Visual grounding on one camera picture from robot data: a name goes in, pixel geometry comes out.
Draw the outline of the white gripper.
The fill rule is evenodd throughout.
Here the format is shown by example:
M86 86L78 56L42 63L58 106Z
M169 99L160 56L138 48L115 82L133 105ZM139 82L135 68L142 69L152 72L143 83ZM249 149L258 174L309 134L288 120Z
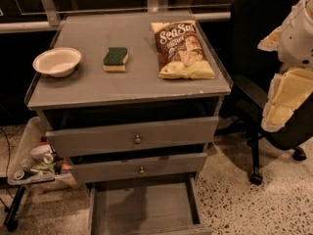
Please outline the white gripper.
M263 38L257 48L278 50L281 71L285 71L271 80L261 121L265 131L277 132L313 93L313 0L299 0L281 27Z

